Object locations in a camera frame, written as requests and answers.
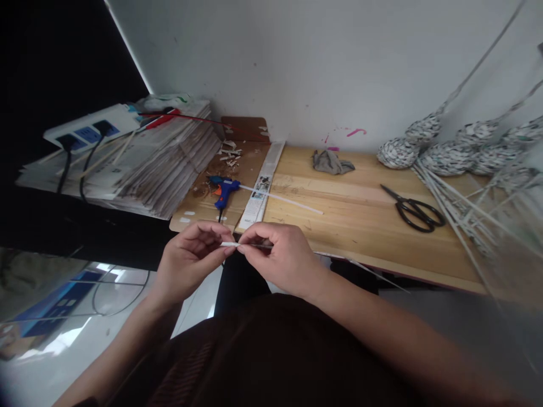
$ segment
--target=floor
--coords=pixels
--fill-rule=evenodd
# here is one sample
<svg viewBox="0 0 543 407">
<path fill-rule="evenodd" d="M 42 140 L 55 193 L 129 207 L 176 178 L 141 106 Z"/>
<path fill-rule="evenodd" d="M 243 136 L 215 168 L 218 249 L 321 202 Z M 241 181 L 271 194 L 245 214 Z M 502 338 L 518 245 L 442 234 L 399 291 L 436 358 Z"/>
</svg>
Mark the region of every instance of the floor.
<svg viewBox="0 0 543 407">
<path fill-rule="evenodd" d="M 107 271 L 112 266 L 94 264 Z M 213 271 L 183 304 L 173 336 L 213 316 L 222 268 Z M 143 283 L 147 272 L 116 267 L 108 276 L 116 282 Z M 76 317 L 67 320 L 39 350 L 29 350 L 9 362 L 0 361 L 2 387 L 7 405 L 50 406 L 81 372 L 109 345 L 132 309 L 152 286 L 155 273 L 141 295 L 120 313 L 110 317 Z M 281 292 L 270 284 L 272 292 Z M 114 313 L 129 304 L 139 287 L 103 284 L 96 294 L 100 312 Z M 539 378 L 529 368 L 495 305 L 480 296 L 459 292 L 381 290 L 380 295 L 427 321 L 456 342 L 483 365 L 493 370 L 520 393 L 543 405 Z M 74 310 L 89 313 L 92 295 Z"/>
</svg>

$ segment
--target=scissors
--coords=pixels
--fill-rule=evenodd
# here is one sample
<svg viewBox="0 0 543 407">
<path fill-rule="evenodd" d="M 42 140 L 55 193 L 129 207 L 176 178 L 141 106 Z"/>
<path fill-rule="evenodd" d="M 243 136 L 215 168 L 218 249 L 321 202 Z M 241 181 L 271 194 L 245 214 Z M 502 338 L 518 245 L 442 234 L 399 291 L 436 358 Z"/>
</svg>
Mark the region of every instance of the scissors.
<svg viewBox="0 0 543 407">
<path fill-rule="evenodd" d="M 430 206 L 424 202 L 403 198 L 395 193 L 393 190 L 387 188 L 382 184 L 381 188 L 387 191 L 387 193 L 392 196 L 392 198 L 398 201 L 396 202 L 396 209 L 398 209 L 398 213 L 400 214 L 402 219 L 413 229 L 417 229 L 419 232 L 423 233 L 432 233 L 436 229 L 436 227 L 446 225 L 447 221 L 445 221 L 445 217 L 443 216 L 443 214 L 433 206 Z M 429 217 L 422 209 L 419 208 L 419 206 L 425 207 L 426 209 L 430 210 L 433 214 L 437 216 L 439 220 L 434 220 Z M 406 216 L 406 211 L 413 215 L 415 218 L 422 220 L 428 226 L 428 229 L 422 228 L 419 225 L 414 224 L 412 221 L 410 221 L 409 218 L 407 218 Z"/>
</svg>

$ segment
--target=woven paper ball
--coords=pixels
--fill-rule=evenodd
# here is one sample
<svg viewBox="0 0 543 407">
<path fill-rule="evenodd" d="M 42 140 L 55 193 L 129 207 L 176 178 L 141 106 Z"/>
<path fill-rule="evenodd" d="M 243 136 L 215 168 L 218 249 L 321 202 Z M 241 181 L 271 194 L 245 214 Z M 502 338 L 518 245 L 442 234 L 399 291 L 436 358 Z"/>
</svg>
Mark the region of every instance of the woven paper ball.
<svg viewBox="0 0 543 407">
<path fill-rule="evenodd" d="M 501 138 L 506 144 L 534 144 L 543 138 L 543 116 L 509 129 Z"/>
<path fill-rule="evenodd" d="M 492 175 L 517 158 L 522 151 L 520 146 L 504 143 L 483 147 L 473 156 L 473 167 L 469 171 L 476 175 Z"/>
<path fill-rule="evenodd" d="M 507 192 L 517 190 L 518 188 L 526 185 L 540 172 L 536 168 L 523 167 L 522 164 L 513 164 L 511 168 L 505 174 L 496 175 L 499 179 L 496 185 L 505 189 Z"/>
<path fill-rule="evenodd" d="M 424 119 L 417 120 L 406 130 L 406 139 L 411 144 L 422 144 L 432 141 L 441 130 L 439 115 L 432 113 Z"/>
<path fill-rule="evenodd" d="M 410 144 L 405 138 L 387 141 L 377 152 L 377 159 L 388 168 L 400 170 L 411 167 L 419 156 L 420 147 Z"/>
<path fill-rule="evenodd" d="M 496 131 L 498 125 L 499 123 L 495 120 L 466 124 L 464 128 L 457 131 L 456 141 L 460 144 L 479 147 L 492 137 L 492 134 Z"/>
<path fill-rule="evenodd" d="M 473 148 L 457 141 L 435 144 L 420 157 L 421 163 L 441 176 L 460 175 L 473 164 Z"/>
</svg>

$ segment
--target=dark clothing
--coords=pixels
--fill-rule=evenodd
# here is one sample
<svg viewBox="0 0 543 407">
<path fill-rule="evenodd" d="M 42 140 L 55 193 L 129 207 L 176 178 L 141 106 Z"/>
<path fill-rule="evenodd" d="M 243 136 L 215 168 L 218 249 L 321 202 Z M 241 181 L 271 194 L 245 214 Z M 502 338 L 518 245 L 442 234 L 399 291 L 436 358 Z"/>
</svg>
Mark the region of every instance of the dark clothing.
<svg viewBox="0 0 543 407">
<path fill-rule="evenodd" d="M 401 376 L 321 310 L 296 297 L 269 294 L 243 256 L 231 259 L 236 269 L 225 265 L 218 315 L 149 354 L 111 405 L 425 404 Z M 231 272 L 240 284 L 229 282 Z"/>
</svg>

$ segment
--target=gray rag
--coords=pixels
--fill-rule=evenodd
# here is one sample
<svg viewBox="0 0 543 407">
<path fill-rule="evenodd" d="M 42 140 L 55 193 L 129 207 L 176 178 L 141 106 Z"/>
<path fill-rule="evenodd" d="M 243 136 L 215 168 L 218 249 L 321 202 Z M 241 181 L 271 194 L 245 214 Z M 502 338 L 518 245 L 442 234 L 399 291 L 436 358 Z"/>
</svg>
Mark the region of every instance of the gray rag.
<svg viewBox="0 0 543 407">
<path fill-rule="evenodd" d="M 313 154 L 313 168 L 317 171 L 328 172 L 329 174 L 345 174 L 353 171 L 355 166 L 347 160 L 340 160 L 332 151 L 324 150 L 321 154 L 315 150 Z"/>
</svg>

